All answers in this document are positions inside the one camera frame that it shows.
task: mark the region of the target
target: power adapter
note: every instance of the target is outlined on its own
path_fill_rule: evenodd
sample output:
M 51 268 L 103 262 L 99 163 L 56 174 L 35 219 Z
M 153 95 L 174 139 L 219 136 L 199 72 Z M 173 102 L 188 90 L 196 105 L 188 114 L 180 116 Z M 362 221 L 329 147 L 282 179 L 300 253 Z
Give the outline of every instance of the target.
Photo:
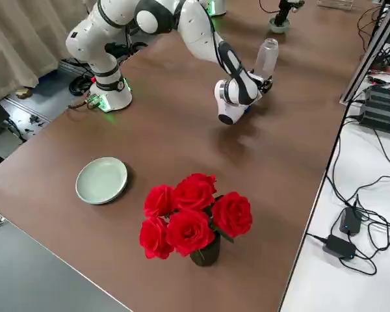
M 361 228 L 361 213 L 354 207 L 347 207 L 341 217 L 339 230 L 347 235 L 356 235 Z
M 323 242 L 324 247 L 322 247 L 322 249 L 326 253 L 333 255 L 339 259 L 351 260 L 356 256 L 357 247 L 351 242 L 348 242 L 344 239 L 340 239 L 339 237 L 336 237 L 332 234 L 330 234 L 326 239 L 309 233 L 308 235 L 312 236 L 318 241 Z

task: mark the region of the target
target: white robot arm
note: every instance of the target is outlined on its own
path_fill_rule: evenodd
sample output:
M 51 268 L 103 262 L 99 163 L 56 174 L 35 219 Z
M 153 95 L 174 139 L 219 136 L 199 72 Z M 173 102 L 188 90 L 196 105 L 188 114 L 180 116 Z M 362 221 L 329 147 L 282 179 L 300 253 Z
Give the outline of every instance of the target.
M 66 45 L 74 57 L 89 63 L 96 76 L 90 92 L 103 97 L 106 111 L 124 108 L 131 102 L 131 93 L 116 59 L 105 52 L 104 45 L 133 18 L 148 34 L 177 30 L 195 57 L 219 64 L 231 76 L 228 81 L 217 82 L 214 91 L 218 117 L 225 124 L 237 122 L 261 93 L 271 87 L 271 81 L 244 69 L 231 46 L 215 31 L 201 3 L 198 0 L 98 0 L 87 19 L 70 33 Z

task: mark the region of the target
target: red rose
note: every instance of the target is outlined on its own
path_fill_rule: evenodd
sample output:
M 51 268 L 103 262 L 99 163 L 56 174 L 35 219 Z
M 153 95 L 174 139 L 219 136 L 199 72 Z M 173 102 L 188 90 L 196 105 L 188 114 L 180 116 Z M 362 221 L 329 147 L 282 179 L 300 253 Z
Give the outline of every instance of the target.
M 140 245 L 144 247 L 146 257 L 166 259 L 174 250 L 166 241 L 167 223 L 162 218 L 149 218 L 142 223 Z
M 237 192 L 222 196 L 213 205 L 212 212 L 214 223 L 233 238 L 247 233 L 253 223 L 250 203 Z
M 215 176 L 191 174 L 174 190 L 175 205 L 181 210 L 202 210 L 214 202 Z
M 171 213 L 173 188 L 168 185 L 153 187 L 144 202 L 144 214 L 146 216 L 164 216 Z
M 166 240 L 183 257 L 207 246 L 215 238 L 209 218 L 201 211 L 180 211 L 170 216 Z

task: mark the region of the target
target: black vase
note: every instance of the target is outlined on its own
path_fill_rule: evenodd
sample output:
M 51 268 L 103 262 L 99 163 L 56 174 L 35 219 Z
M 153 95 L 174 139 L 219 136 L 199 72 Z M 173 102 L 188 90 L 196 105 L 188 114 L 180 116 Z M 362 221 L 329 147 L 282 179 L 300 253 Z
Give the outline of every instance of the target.
M 209 267 L 218 260 L 218 256 L 220 255 L 221 235 L 217 232 L 214 232 L 214 234 L 215 238 L 210 244 L 201 250 L 190 253 L 189 257 L 196 265 L 200 267 Z

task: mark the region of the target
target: beige curtain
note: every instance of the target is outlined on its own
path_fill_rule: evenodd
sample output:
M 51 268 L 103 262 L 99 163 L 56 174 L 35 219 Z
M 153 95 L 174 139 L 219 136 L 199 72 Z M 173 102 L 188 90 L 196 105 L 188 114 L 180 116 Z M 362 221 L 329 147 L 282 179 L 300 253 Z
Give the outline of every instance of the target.
M 0 99 L 69 57 L 65 39 L 85 16 L 83 0 L 0 0 Z

